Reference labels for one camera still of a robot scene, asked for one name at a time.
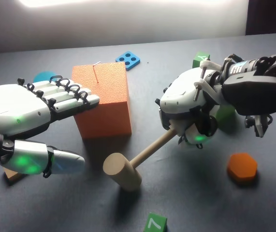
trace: wooden handle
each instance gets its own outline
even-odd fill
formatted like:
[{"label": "wooden handle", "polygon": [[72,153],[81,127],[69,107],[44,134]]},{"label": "wooden handle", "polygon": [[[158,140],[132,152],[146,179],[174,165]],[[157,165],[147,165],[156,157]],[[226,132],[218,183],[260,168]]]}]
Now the wooden handle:
[{"label": "wooden handle", "polygon": [[130,164],[135,169],[141,163],[143,163],[147,158],[153,155],[159,148],[164,146],[168,141],[170,141],[173,137],[175,137],[177,132],[175,130],[169,129],[165,134],[159,137],[156,141],[154,141],[150,146],[144,149],[139,155],[133,158],[130,161]]}]

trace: gray table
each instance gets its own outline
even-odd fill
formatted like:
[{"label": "gray table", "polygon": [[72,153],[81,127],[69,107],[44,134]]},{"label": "gray table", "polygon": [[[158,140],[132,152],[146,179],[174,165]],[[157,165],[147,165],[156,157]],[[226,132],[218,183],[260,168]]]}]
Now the gray table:
[{"label": "gray table", "polygon": [[[174,138],[138,168],[143,183],[137,193],[120,191],[102,171],[110,153],[131,159],[165,132],[154,100],[191,68],[197,51],[217,63],[232,53],[268,56],[276,54],[276,34],[0,54],[0,85],[19,77],[31,82],[42,71],[70,77],[75,65],[114,62],[127,50],[141,58],[127,72],[132,136],[83,142],[71,117],[32,138],[80,153],[86,170],[28,176],[8,186],[0,167],[0,232],[141,232],[149,212],[166,216],[170,232],[276,231],[276,115],[263,139],[243,127],[241,116],[202,150],[183,150]],[[258,162],[254,186],[240,188],[227,177],[234,152],[248,152]]]}]

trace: blue block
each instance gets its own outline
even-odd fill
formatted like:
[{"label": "blue block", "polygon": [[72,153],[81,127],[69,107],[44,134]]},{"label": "blue block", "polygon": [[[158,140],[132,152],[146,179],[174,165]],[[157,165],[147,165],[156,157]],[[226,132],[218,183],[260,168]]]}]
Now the blue block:
[{"label": "blue block", "polygon": [[56,74],[50,71],[41,72],[35,76],[33,82],[35,83],[39,81],[49,81],[52,76],[56,76]]},{"label": "blue block", "polygon": [[138,58],[134,53],[128,51],[116,58],[115,61],[125,62],[126,71],[128,71],[140,63],[140,58]]}]

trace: wooden hammer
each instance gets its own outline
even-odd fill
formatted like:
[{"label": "wooden hammer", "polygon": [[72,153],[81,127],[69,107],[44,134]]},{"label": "wooden hammer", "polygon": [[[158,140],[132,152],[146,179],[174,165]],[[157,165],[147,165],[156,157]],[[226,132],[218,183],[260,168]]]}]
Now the wooden hammer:
[{"label": "wooden hammer", "polygon": [[175,137],[177,132],[169,129],[150,146],[144,149],[130,162],[120,153],[109,155],[103,163],[103,171],[126,191],[135,191],[140,187],[142,178],[136,168],[159,148]]}]

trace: orange hexagon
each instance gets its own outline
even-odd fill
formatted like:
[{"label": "orange hexagon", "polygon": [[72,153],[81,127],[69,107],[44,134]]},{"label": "orange hexagon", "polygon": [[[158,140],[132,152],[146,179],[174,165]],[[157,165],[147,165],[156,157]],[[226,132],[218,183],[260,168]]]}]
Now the orange hexagon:
[{"label": "orange hexagon", "polygon": [[257,162],[248,153],[231,155],[228,163],[228,174],[237,182],[249,182],[255,179]]}]

